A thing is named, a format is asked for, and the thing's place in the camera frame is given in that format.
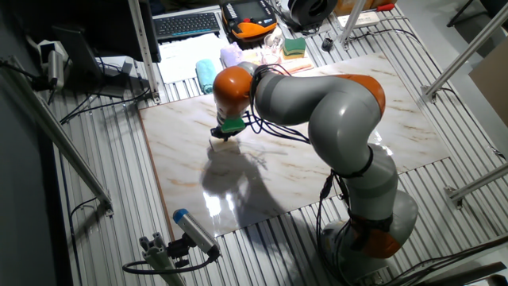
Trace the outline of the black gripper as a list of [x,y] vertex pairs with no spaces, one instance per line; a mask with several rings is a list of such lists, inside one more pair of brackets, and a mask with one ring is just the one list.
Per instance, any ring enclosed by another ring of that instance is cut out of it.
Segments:
[[210,130],[210,134],[214,140],[218,140],[219,137],[224,137],[224,141],[228,141],[234,132],[224,132],[220,126],[214,127]]

